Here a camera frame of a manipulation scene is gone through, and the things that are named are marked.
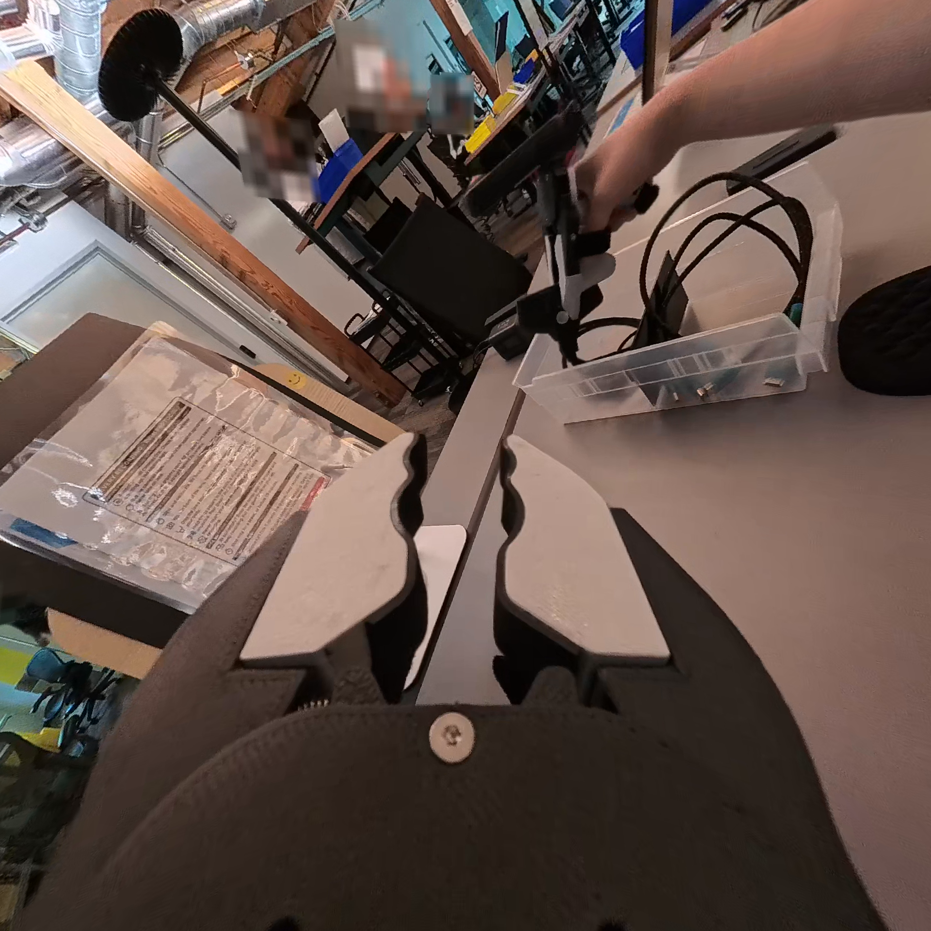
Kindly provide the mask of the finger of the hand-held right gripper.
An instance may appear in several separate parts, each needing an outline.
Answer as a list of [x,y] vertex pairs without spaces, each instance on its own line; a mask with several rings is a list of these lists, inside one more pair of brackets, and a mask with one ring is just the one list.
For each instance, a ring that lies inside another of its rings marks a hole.
[[583,258],[578,270],[567,277],[568,320],[580,322],[603,302],[600,288],[602,281],[611,277],[615,269],[615,258],[609,252]]

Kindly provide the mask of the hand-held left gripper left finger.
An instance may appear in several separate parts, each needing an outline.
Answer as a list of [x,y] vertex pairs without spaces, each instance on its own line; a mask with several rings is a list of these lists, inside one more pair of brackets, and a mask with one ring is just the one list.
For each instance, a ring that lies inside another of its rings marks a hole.
[[245,666],[308,660],[412,594],[425,455],[425,438],[403,433],[319,495],[241,650]]

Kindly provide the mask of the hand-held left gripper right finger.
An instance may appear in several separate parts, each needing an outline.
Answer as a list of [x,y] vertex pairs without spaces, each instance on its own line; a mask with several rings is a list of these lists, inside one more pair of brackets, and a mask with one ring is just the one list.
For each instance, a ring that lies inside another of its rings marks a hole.
[[501,483],[505,611],[572,658],[668,663],[669,646],[602,497],[516,435],[503,443]]

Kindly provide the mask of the clear plastic organizer box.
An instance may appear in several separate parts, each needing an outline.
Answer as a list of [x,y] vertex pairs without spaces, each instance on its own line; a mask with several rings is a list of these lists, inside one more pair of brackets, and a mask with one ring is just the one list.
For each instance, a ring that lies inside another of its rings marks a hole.
[[[829,368],[842,278],[844,224],[840,205],[809,160],[767,180],[798,201],[813,231],[802,302],[794,299],[797,275],[771,239],[741,227],[719,241],[739,215],[767,201],[746,188],[682,216],[657,237],[645,273],[654,288],[667,252],[689,305],[678,339],[607,356],[631,331],[612,326],[580,339],[584,364],[562,366],[557,344],[534,337],[513,385],[562,424],[622,415],[681,410],[714,402],[771,397],[805,390],[808,375]],[[784,377],[783,387],[763,383]],[[695,390],[714,385],[700,399]],[[681,394],[671,403],[669,392]]]

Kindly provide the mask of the person's right forearm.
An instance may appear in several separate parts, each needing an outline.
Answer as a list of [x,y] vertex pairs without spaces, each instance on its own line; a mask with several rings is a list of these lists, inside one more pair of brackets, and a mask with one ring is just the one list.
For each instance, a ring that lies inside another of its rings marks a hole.
[[928,1],[813,1],[676,80],[646,104],[642,125],[671,157],[929,105]]

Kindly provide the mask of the person's right hand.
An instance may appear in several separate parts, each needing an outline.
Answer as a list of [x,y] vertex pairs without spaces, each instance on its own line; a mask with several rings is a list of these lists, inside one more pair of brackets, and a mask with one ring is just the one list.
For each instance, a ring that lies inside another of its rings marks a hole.
[[681,147],[681,106],[653,99],[572,168],[585,232],[617,230],[634,215],[636,192],[664,169]]

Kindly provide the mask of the black flat plate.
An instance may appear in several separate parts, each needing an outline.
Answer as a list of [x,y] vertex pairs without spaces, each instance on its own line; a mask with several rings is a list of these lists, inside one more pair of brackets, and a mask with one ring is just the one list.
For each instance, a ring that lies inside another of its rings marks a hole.
[[642,348],[678,339],[688,305],[689,299],[681,284],[676,263],[667,252],[651,293],[651,313],[644,314],[634,347]]

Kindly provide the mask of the black flat panel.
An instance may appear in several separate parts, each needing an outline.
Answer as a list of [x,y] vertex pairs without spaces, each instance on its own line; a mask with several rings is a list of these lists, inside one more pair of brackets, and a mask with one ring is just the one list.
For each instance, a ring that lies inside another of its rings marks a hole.
[[370,273],[440,336],[471,345],[532,280],[523,263],[424,196]]

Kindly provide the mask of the laminated instruction sheet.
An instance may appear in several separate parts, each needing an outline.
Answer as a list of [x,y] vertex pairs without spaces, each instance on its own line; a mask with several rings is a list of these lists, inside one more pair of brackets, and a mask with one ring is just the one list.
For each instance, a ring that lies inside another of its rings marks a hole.
[[2,538],[189,614],[375,452],[157,323],[2,466]]

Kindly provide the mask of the wooden workbench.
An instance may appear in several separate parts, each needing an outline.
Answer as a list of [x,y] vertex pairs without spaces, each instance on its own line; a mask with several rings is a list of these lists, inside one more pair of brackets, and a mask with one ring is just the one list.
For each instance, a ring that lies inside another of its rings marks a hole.
[[418,144],[425,135],[426,129],[414,130],[406,135],[382,135],[379,142],[348,170],[332,197],[315,217],[313,225],[320,236],[326,239],[333,229],[338,229],[366,261],[380,259],[382,253],[346,219],[346,215],[357,200],[371,193],[380,193],[381,185],[405,158],[411,154],[420,154]]

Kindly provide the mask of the blue storage bin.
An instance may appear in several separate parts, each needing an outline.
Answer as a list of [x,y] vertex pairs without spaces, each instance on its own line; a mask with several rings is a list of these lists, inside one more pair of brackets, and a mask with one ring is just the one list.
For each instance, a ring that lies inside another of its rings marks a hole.
[[320,204],[329,203],[350,172],[363,158],[356,142],[349,138],[339,146],[320,168],[317,178],[317,199]]

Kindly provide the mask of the cardboard box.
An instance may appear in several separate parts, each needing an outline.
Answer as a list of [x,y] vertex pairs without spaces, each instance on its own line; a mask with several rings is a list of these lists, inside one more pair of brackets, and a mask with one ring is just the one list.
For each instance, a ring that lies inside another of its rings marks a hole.
[[138,642],[108,629],[49,609],[48,626],[52,643],[73,658],[101,669],[142,680],[161,655],[161,649]]

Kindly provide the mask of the black textured oval pad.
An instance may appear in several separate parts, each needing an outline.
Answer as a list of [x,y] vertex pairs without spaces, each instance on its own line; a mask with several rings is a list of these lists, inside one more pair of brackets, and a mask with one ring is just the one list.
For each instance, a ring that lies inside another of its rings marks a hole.
[[837,356],[854,388],[885,397],[930,395],[930,268],[865,292],[837,326]]

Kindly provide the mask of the wooden beam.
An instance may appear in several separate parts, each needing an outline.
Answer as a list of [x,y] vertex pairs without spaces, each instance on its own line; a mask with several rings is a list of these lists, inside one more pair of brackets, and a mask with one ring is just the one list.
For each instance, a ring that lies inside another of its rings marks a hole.
[[35,62],[3,72],[2,96],[59,143],[218,264],[291,331],[389,408],[408,389],[60,87]]

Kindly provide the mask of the silver ventilation ducts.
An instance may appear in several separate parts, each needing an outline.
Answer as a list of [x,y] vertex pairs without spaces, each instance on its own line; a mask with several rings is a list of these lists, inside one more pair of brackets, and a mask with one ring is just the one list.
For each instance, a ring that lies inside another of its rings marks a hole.
[[[203,47],[241,29],[261,32],[312,1],[192,2],[169,12],[182,43],[177,75],[182,75]],[[27,61],[53,58],[58,85],[92,115],[124,139],[134,134],[136,117],[116,120],[98,95],[102,59],[102,17],[107,2],[29,2],[27,18],[2,31],[2,72]],[[80,171],[80,160],[40,125],[21,116],[2,127],[3,188],[64,187]]]

